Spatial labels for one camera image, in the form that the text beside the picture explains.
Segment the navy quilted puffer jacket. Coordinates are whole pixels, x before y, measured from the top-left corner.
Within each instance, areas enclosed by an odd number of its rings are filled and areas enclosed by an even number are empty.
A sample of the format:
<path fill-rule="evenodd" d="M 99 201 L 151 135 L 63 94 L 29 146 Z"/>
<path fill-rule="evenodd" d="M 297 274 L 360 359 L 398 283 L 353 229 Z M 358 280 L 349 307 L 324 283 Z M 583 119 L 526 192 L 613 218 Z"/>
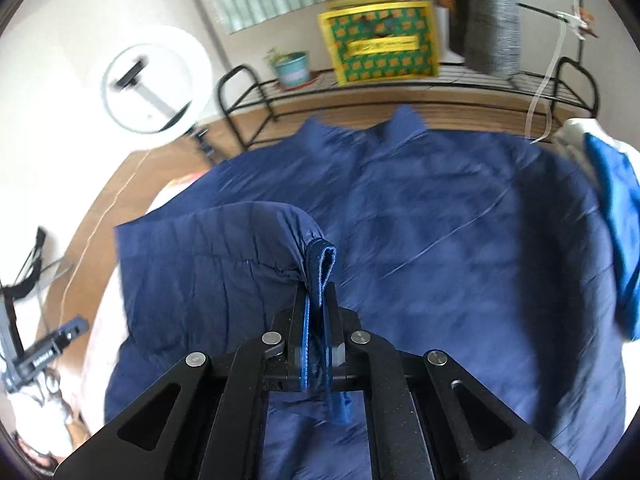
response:
<path fill-rule="evenodd" d="M 298 284 L 397 349 L 447 352 L 591 477 L 623 435 L 612 240 L 569 160 L 401 107 L 364 131 L 311 119 L 116 231 L 128 336 L 112 419 L 188 353 L 268 330 Z"/>

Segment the black metal clothes rack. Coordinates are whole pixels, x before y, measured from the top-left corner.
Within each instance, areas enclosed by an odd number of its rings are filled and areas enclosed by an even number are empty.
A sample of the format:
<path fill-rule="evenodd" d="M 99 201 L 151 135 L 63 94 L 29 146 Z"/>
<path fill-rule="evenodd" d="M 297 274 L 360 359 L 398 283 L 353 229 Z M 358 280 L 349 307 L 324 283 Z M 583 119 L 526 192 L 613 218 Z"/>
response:
<path fill-rule="evenodd" d="M 597 81 L 580 55 L 560 56 L 550 77 L 521 70 L 501 79 L 474 72 L 461 61 L 445 61 L 435 78 L 342 86 L 326 68 L 293 89 L 277 79 L 263 80 L 241 64 L 219 79 L 215 96 L 243 151 L 281 141 L 314 114 L 359 128 L 407 104 L 437 129 L 504 131 L 544 141 L 570 115 L 595 118 L 601 109 Z"/>

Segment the small potted plant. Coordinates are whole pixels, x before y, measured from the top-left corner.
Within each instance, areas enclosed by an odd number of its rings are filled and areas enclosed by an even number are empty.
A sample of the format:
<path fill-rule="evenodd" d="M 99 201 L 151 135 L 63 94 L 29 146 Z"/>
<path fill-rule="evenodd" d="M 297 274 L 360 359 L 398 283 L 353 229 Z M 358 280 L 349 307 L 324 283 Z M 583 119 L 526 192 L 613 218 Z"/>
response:
<path fill-rule="evenodd" d="M 266 62 L 284 90 L 292 90 L 311 82 L 309 55 L 305 51 L 280 52 L 271 49 L 267 53 Z"/>

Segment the yellow green patterned box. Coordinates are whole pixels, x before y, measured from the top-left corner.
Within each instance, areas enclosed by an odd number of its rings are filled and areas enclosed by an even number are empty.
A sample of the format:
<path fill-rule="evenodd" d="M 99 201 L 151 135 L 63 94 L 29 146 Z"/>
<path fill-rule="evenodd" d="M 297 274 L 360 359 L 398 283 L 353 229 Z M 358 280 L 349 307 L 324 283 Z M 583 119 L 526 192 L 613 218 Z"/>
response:
<path fill-rule="evenodd" d="M 425 0 L 337 0 L 318 16 L 336 82 L 435 78 L 438 27 Z"/>

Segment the bright blue folded garment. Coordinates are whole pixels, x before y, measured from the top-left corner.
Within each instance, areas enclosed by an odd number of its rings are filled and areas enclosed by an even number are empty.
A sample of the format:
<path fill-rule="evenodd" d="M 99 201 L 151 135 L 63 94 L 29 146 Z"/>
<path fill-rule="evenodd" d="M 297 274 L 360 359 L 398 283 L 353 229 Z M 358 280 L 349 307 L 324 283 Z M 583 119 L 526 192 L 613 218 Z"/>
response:
<path fill-rule="evenodd" d="M 552 136 L 563 154 L 593 180 L 612 237 L 616 318 L 625 337 L 639 339 L 639 151 L 609 136 L 593 118 L 570 118 Z"/>

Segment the grey plaid long coat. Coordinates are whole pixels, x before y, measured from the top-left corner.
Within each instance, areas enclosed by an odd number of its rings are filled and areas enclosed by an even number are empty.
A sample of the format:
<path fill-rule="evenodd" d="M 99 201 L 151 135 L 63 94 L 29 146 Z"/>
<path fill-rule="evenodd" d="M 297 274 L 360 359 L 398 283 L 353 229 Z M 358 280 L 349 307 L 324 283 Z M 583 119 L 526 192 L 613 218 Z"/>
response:
<path fill-rule="evenodd" d="M 469 0 L 464 34 L 465 65 L 484 75 L 508 79 L 520 69 L 518 0 Z"/>

